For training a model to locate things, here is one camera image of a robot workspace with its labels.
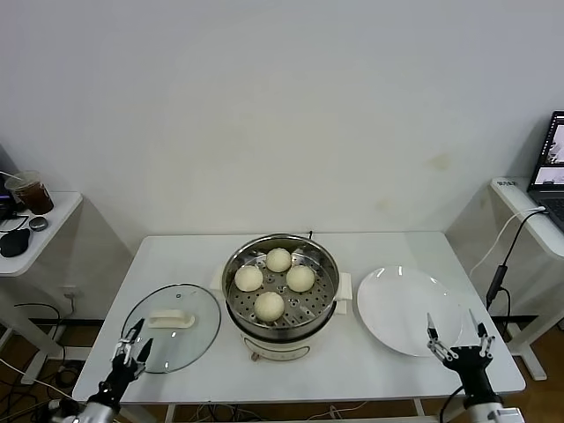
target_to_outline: computer mouse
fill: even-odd
[[[0,238],[0,255],[4,257],[15,257],[26,252],[29,246],[29,229],[11,231]]]
[[[29,221],[29,228],[34,232],[41,232],[47,229],[47,226],[49,226],[49,222],[43,216],[38,216]]]

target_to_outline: laptop screen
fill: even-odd
[[[530,189],[564,188],[564,112],[554,112]]]

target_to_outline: glass lid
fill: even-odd
[[[170,373],[207,351],[218,334],[221,312],[212,293],[182,284],[165,286],[141,300],[125,321],[122,338],[140,319],[145,323],[133,345],[133,357],[152,338],[146,372]]]

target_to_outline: laptop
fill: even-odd
[[[554,112],[527,189],[564,231],[564,112]]]

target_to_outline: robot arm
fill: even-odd
[[[486,326],[478,323],[470,310],[479,345],[447,347],[439,339],[433,319],[427,313],[427,347],[444,367],[458,373],[466,399],[464,408],[473,423],[524,423],[517,408],[503,408],[501,398],[492,390],[486,368],[492,362],[491,350],[495,337],[487,333]]]
[[[85,409],[77,414],[78,405],[73,401],[59,403],[59,408],[51,411],[42,420],[60,423],[112,423],[120,412],[120,400],[127,387],[145,371],[145,363],[151,352],[152,338],[141,349],[137,359],[131,357],[131,347],[143,328],[144,319],[133,326],[125,338],[115,346],[112,371],[105,381],[98,385],[98,392],[88,398]]]

